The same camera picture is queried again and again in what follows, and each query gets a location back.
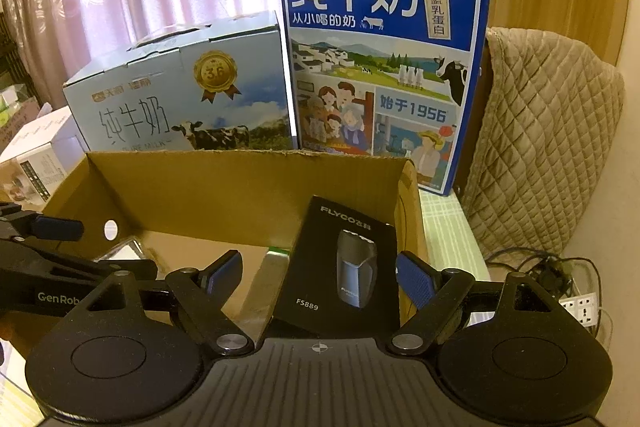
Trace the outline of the quilted beige chair cover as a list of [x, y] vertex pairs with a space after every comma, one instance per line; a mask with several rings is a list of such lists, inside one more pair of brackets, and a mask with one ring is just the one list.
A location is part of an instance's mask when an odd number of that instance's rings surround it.
[[622, 74], [551, 31], [487, 31], [492, 86], [461, 206], [480, 249], [562, 251], [610, 153]]

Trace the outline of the black shaver box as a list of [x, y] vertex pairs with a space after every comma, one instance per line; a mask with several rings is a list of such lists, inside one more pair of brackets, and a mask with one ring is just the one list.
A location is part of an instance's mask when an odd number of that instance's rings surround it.
[[386, 339], [399, 329], [393, 225], [311, 199], [268, 333]]

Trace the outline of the light blue milk carton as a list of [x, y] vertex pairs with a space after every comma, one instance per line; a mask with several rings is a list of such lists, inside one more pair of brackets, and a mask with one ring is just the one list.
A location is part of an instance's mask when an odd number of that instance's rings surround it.
[[101, 56], [63, 93], [90, 150], [291, 150], [276, 14], [216, 20]]

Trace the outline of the brown cardboard box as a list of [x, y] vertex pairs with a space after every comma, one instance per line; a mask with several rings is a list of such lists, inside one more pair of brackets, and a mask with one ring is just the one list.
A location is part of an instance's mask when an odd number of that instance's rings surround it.
[[311, 199], [319, 196], [393, 225], [397, 246], [425, 257], [422, 210], [411, 161], [273, 150], [94, 152], [71, 171], [43, 213], [80, 220], [64, 254], [96, 259], [137, 236], [165, 272], [204, 268], [234, 248], [243, 280], [224, 306], [235, 323], [269, 248], [291, 249]]

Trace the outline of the dark blue milk carton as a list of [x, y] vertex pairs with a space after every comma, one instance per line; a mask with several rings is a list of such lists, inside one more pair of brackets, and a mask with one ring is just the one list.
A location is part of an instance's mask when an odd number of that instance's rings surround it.
[[299, 145], [407, 159], [451, 190], [489, 0], [282, 0]]

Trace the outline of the cardboard boxes pile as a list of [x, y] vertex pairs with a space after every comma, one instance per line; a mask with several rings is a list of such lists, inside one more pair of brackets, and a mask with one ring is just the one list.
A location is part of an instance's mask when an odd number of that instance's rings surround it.
[[18, 53], [6, 17], [1, 14], [1, 150], [40, 111], [32, 77]]

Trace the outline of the clear plastic bag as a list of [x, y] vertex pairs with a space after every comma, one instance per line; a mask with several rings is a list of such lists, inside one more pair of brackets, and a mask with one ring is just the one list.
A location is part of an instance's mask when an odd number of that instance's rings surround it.
[[268, 249], [250, 282], [235, 323], [255, 345], [271, 321], [290, 260], [290, 253], [284, 249]]

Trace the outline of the checkered bed sheet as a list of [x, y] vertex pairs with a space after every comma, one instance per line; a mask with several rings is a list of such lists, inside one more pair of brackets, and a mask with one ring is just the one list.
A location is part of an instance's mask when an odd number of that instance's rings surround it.
[[428, 263], [437, 270], [457, 268], [478, 281], [490, 275], [475, 236], [456, 194], [436, 195], [420, 191]]

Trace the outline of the white power strip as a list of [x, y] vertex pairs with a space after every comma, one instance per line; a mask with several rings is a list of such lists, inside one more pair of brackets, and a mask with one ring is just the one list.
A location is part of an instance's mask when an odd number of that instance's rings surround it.
[[565, 297], [559, 304], [584, 327], [598, 325], [599, 299], [596, 293]]

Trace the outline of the white beige product box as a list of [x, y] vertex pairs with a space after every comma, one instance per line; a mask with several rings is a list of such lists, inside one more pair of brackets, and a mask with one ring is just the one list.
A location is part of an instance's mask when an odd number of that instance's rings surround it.
[[17, 132], [1, 153], [1, 190], [27, 208], [42, 208], [88, 147], [72, 111], [64, 106]]

